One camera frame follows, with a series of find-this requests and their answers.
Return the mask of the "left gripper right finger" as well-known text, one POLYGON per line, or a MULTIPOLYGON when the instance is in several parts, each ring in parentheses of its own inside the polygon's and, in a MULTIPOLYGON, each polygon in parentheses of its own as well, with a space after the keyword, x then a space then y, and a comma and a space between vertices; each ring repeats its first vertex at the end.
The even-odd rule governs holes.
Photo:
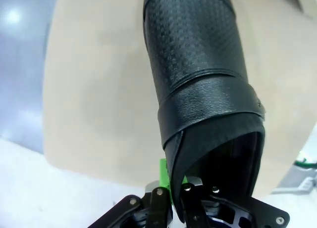
POLYGON ((250 196, 203 185, 182 185, 181 212, 188 228, 285 228, 290 215, 250 196))

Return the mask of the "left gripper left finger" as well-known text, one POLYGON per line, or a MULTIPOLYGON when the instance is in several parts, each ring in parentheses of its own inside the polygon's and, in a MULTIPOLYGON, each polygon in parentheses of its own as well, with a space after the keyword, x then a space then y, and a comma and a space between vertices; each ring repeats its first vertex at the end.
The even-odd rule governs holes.
POLYGON ((159 180, 142 198, 128 195, 90 225, 92 228, 167 228, 173 219, 166 159, 159 161, 159 180))

